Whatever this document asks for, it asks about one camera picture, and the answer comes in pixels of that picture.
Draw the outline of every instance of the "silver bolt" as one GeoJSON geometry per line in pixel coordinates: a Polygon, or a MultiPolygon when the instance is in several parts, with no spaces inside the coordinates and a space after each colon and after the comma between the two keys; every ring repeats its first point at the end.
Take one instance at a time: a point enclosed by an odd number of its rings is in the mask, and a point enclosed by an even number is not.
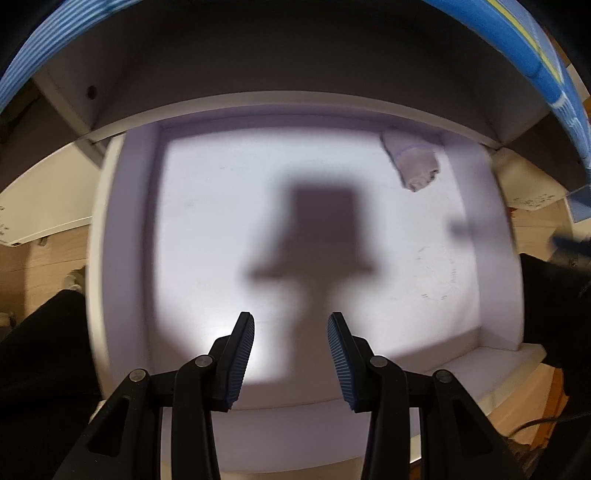
{"type": "Polygon", "coordinates": [[[388,365],[388,359],[380,355],[374,355],[372,358],[369,359],[369,363],[372,364],[374,367],[382,368],[388,365]]]}
{"type": "Polygon", "coordinates": [[[213,363],[213,358],[209,355],[199,355],[195,359],[195,365],[198,367],[209,367],[213,363]]]}
{"type": "Polygon", "coordinates": [[[453,375],[447,370],[438,370],[435,374],[435,378],[437,378],[441,383],[449,383],[453,380],[453,375]]]}
{"type": "Polygon", "coordinates": [[[136,368],[129,374],[129,379],[132,382],[141,382],[144,378],[146,378],[146,370],[142,370],[141,368],[136,368]]]}

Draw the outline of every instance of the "cord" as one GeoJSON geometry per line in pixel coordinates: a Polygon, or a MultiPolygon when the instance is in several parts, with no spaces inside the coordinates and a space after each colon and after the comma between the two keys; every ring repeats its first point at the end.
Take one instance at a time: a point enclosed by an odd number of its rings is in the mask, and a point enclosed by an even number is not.
{"type": "Polygon", "coordinates": [[[581,413],[574,413],[572,415],[561,415],[559,417],[546,417],[543,419],[536,419],[536,420],[527,421],[523,425],[518,426],[509,435],[507,435],[507,438],[513,438],[521,430],[525,430],[529,427],[533,427],[533,426],[539,425],[541,423],[554,423],[554,422],[561,423],[563,421],[578,420],[578,419],[582,419],[582,418],[589,417],[589,416],[591,416],[591,411],[584,411],[581,413]]]}

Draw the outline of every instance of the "black cable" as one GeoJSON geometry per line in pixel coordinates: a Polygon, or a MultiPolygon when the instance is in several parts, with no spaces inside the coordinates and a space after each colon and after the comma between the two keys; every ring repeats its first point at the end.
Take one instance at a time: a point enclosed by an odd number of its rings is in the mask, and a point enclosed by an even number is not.
{"type": "Polygon", "coordinates": [[[564,421],[578,420],[578,419],[583,419],[583,418],[589,417],[589,416],[591,416],[591,411],[584,411],[581,413],[574,413],[572,415],[560,415],[558,417],[546,417],[543,419],[526,421],[523,425],[518,426],[509,435],[507,435],[507,438],[513,438],[521,430],[525,430],[525,429],[527,429],[529,427],[533,427],[535,425],[540,425],[541,423],[555,423],[555,422],[562,423],[564,421]]]}

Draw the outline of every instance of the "black pants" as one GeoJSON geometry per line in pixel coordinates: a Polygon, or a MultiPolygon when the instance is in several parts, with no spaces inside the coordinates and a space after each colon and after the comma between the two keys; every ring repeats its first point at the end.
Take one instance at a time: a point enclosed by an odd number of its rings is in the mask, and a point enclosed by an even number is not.
{"type": "Polygon", "coordinates": [[[101,399],[85,298],[62,290],[0,342],[0,479],[50,480],[101,399]]]}
{"type": "MultiPolygon", "coordinates": [[[[524,341],[563,369],[565,413],[591,410],[591,275],[527,255],[521,265],[524,341]]],[[[0,342],[0,479],[50,480],[99,400],[85,298],[63,290],[0,342]]],[[[557,479],[589,432],[591,417],[557,425],[532,480],[557,479]]]]}

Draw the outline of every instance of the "yellow stripe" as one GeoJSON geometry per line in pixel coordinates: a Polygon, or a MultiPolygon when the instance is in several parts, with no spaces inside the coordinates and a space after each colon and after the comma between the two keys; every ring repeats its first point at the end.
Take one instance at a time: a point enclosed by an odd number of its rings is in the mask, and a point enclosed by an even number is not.
{"type": "Polygon", "coordinates": [[[542,62],[544,63],[544,65],[546,65],[546,67],[548,68],[548,70],[550,71],[550,73],[552,74],[552,76],[556,79],[556,81],[558,83],[561,83],[562,84],[562,81],[560,80],[560,73],[558,72],[558,70],[556,70],[556,68],[554,67],[554,65],[552,65],[552,62],[546,56],[546,54],[542,51],[542,48],[536,42],[536,40],[517,21],[517,19],[511,14],[511,12],[509,12],[505,7],[503,7],[496,0],[486,0],[486,1],[489,2],[493,7],[495,7],[498,10],[498,12],[501,15],[503,15],[503,17],[505,17],[511,23],[511,25],[513,25],[519,31],[519,33],[521,33],[521,35],[524,36],[524,38],[527,40],[527,42],[534,48],[535,51],[538,52],[538,54],[540,55],[540,58],[542,59],[542,62]]]}

